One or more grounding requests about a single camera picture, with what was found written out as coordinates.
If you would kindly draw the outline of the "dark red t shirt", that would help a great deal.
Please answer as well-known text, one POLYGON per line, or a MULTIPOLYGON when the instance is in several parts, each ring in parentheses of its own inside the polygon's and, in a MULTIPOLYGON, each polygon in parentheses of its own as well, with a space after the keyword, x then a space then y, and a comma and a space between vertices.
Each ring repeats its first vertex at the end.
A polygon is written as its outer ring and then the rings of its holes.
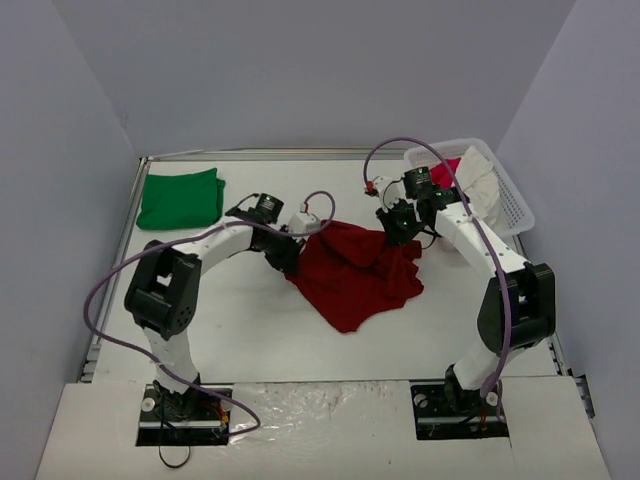
POLYGON ((421 295, 415 261, 421 243, 391 246, 382 231, 331 221, 307 241, 298 270, 285 278, 338 332, 353 333, 370 317, 421 295))

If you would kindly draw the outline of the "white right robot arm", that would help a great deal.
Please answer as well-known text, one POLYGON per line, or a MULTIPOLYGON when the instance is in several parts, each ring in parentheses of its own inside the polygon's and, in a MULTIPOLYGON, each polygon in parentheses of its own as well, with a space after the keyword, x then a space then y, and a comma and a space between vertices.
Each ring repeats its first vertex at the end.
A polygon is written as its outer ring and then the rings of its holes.
POLYGON ((365 192, 378 199, 376 216, 391 244, 406 245, 428 230, 449 242, 486 284, 476 339, 445 375, 446 406, 465 413, 495 388, 509 361, 554 334, 554 272, 509 247, 460 187, 435 184, 425 167, 398 179, 378 176, 365 192))

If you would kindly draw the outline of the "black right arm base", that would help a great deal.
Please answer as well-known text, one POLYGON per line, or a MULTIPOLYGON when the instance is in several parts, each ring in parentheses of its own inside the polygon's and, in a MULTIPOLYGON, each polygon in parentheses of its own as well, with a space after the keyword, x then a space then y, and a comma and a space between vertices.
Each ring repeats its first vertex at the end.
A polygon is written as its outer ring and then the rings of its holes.
POLYGON ((497 407, 475 392, 461 403, 445 392, 443 380, 410 383, 415 435, 418 441, 480 440, 508 438, 507 422, 497 407))

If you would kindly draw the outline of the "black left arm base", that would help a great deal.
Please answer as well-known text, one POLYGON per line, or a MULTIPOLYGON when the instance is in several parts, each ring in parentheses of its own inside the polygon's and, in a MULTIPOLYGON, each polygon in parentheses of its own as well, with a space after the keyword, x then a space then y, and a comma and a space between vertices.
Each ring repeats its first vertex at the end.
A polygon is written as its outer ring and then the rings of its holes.
POLYGON ((169 393, 156 382, 142 396, 137 447, 224 446, 229 442, 230 386, 208 385, 224 400, 198 390, 169 393))

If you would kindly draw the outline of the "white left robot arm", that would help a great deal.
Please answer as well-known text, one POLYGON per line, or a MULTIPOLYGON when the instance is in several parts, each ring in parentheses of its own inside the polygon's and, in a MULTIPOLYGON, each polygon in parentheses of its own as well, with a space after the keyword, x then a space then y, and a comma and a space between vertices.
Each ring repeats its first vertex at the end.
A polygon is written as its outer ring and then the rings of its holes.
POLYGON ((275 270, 294 274, 308 234, 321 221, 305 210, 292 215, 281 234, 262 230, 274 224, 283 202, 261 194, 246 210, 234 206, 215 223, 219 232, 205 239, 176 245, 139 260, 125 295, 124 307, 143 330, 159 360, 156 387, 165 406, 179 418, 195 415, 201 393, 190 352, 187 329, 195 317, 201 277, 217 264, 243 252, 261 252, 275 270))

